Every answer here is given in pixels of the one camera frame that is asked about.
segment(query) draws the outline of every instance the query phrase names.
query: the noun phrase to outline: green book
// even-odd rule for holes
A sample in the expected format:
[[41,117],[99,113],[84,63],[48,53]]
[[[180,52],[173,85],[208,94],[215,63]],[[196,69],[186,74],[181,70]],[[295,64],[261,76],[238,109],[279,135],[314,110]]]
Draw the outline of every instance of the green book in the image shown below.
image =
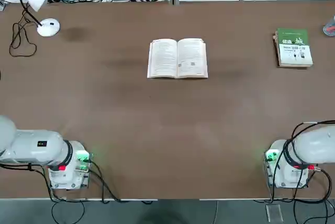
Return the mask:
[[278,63],[282,67],[309,67],[313,65],[306,29],[277,29],[273,36]]

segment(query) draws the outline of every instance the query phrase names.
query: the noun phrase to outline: gray floor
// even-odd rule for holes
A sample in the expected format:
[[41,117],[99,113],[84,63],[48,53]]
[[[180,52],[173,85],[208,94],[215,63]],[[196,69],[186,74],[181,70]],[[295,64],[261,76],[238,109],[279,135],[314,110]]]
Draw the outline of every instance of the gray floor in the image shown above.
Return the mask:
[[[52,202],[48,200],[0,200],[0,223],[5,224],[53,224],[51,217]],[[152,205],[144,205],[141,202],[130,202],[118,204],[111,202],[104,205],[100,202],[85,203],[86,212],[79,224],[100,223],[122,223],[140,224],[156,222],[143,221],[145,216],[166,216],[173,213],[184,221],[172,221],[175,224],[212,224],[215,215],[216,201],[199,200],[160,200],[154,201]],[[293,205],[281,204],[285,223],[295,224],[293,217]],[[54,215],[59,224],[72,224],[82,213],[81,204],[60,203],[54,208]],[[311,206],[305,204],[297,205],[297,216],[299,223],[312,216],[324,216],[323,204]],[[216,224],[237,223],[268,223],[265,205],[255,203],[251,200],[227,200],[220,201],[218,205]],[[308,224],[325,223],[324,219],[317,219]],[[335,217],[329,219],[328,223],[335,223]]]

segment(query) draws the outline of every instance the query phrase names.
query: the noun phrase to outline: table surface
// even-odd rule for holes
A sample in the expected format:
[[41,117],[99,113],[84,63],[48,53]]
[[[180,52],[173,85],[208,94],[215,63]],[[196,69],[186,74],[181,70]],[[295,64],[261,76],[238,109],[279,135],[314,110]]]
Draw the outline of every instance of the table surface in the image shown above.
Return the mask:
[[[335,117],[335,44],[322,33],[334,5],[53,4],[36,16],[57,18],[61,31],[42,38],[29,27],[38,47],[30,58],[8,54],[21,13],[9,5],[0,13],[0,112],[19,129],[82,142],[121,198],[268,198],[263,152],[301,121]],[[308,29],[313,67],[277,68],[278,27]],[[147,79],[149,43],[189,37],[206,42],[209,78]],[[335,176],[333,165],[327,171]],[[2,198],[48,196],[35,173],[0,178]],[[298,197],[320,198],[326,185],[315,180]],[[72,194],[100,197],[101,186],[91,180]]]

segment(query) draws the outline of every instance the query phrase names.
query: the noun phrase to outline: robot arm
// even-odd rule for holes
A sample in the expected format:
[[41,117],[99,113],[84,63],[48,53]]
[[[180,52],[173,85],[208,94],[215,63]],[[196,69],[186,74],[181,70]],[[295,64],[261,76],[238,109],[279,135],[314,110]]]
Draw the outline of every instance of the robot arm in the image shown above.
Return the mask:
[[309,164],[323,163],[335,163],[335,126],[302,133],[293,142],[276,140],[265,153],[268,181],[276,187],[303,188],[314,169]]
[[69,147],[54,131],[17,130],[7,117],[0,116],[0,162],[56,166],[63,163]]
[[326,126],[298,136],[289,147],[290,156],[298,163],[335,163],[335,126]]
[[88,184],[91,155],[77,141],[54,131],[18,130],[0,116],[0,163],[48,166],[53,188],[78,189]]

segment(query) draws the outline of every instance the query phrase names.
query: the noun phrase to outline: book page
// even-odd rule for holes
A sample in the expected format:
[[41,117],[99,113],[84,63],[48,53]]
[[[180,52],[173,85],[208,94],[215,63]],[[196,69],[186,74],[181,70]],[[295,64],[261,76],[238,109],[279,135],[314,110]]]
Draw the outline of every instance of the book page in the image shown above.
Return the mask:
[[206,45],[202,39],[187,38],[178,42],[177,77],[208,77]]
[[150,44],[147,78],[177,78],[177,42],[172,39],[154,40]]

